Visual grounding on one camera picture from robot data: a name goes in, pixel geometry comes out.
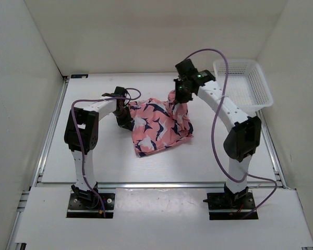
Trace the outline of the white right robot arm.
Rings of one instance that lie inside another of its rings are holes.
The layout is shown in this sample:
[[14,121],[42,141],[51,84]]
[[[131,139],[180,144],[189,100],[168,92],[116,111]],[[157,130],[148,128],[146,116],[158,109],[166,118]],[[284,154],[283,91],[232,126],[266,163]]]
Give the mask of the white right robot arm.
[[248,192],[249,163],[260,144],[261,120],[240,110],[219,88],[208,70],[198,71],[190,59],[175,66],[175,101],[187,103],[197,95],[214,112],[227,129],[223,148],[229,157],[229,167],[222,172],[227,176],[224,185],[224,203],[229,208],[238,207]]

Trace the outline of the pink shark print shorts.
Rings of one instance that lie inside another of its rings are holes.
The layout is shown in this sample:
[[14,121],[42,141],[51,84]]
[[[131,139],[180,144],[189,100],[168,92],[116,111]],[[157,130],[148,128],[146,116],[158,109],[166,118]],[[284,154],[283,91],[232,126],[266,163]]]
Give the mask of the pink shark print shorts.
[[174,90],[166,101],[149,98],[130,102],[128,106],[133,119],[131,137],[138,157],[178,146],[193,137],[188,106],[175,101]]

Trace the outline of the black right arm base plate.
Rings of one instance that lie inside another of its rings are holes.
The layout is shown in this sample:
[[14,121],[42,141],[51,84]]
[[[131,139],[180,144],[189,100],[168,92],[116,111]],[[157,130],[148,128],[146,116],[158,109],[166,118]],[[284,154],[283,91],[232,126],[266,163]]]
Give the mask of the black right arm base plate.
[[208,204],[209,220],[257,220],[259,219],[252,192],[247,193],[240,200],[231,203],[226,199],[225,193],[207,193],[203,200]]

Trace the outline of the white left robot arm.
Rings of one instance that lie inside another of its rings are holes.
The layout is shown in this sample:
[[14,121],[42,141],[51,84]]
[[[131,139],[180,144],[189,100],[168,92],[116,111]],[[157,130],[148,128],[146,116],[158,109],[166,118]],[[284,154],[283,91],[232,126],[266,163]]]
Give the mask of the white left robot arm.
[[119,127],[130,131],[133,129],[128,89],[117,86],[114,93],[102,96],[102,99],[74,101],[64,133],[64,142],[73,155],[76,169],[76,183],[71,189],[87,208],[94,208],[99,202],[93,168],[93,150],[99,138],[99,122],[113,113]]

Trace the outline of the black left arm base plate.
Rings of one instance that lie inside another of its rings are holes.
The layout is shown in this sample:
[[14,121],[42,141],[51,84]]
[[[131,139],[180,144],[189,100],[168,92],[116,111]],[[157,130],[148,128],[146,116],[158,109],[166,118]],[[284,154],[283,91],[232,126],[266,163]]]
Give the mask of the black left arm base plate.
[[115,193],[100,193],[99,195],[105,205],[105,213],[97,197],[92,202],[83,202],[77,198],[76,194],[71,193],[66,217],[112,219],[114,216]]

